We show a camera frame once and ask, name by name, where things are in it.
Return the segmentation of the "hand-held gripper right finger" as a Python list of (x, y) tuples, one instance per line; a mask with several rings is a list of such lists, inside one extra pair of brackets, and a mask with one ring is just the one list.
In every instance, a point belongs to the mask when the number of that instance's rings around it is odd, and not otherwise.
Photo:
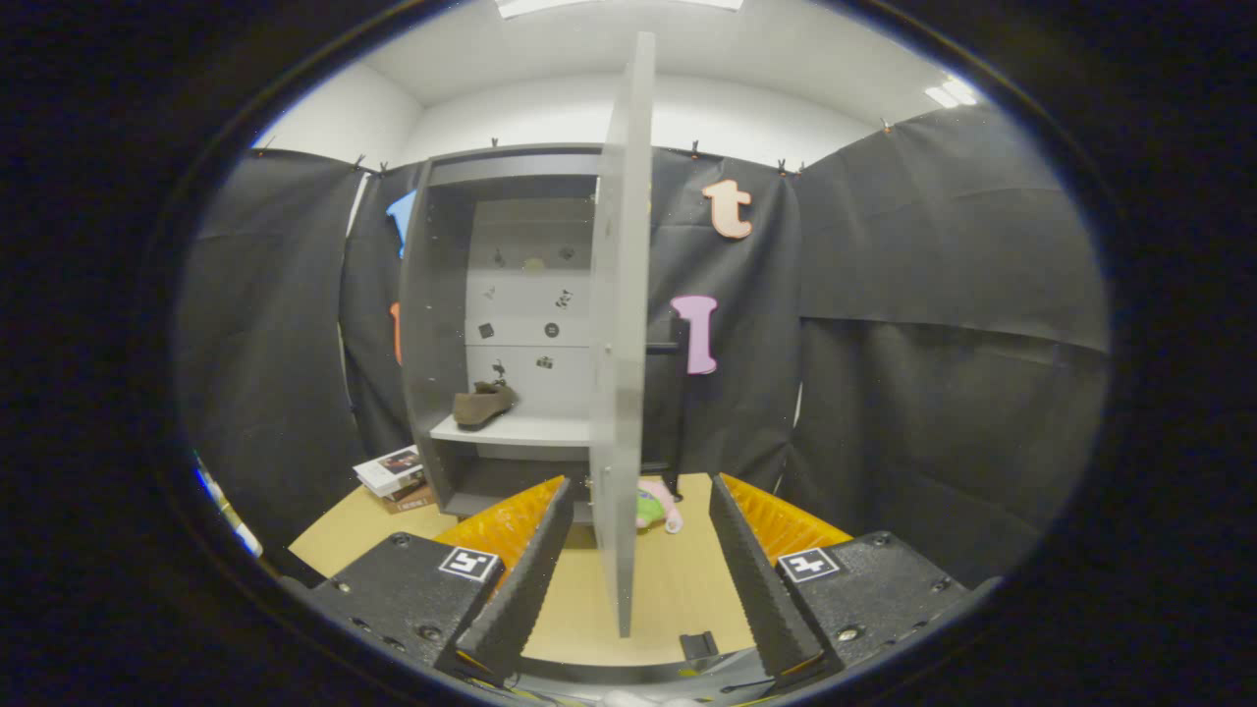
[(1001, 586), (965, 586), (892, 532), (848, 536), (727, 474), (711, 481), (709, 515), (777, 688), (880, 671)]

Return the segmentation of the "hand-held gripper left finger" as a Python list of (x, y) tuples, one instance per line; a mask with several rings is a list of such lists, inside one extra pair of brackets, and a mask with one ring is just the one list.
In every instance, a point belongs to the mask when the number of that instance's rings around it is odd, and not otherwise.
[(331, 577), (283, 585), (339, 632), (410, 671), (500, 686), (517, 674), (574, 517), (553, 477), (439, 537), (390, 533)]

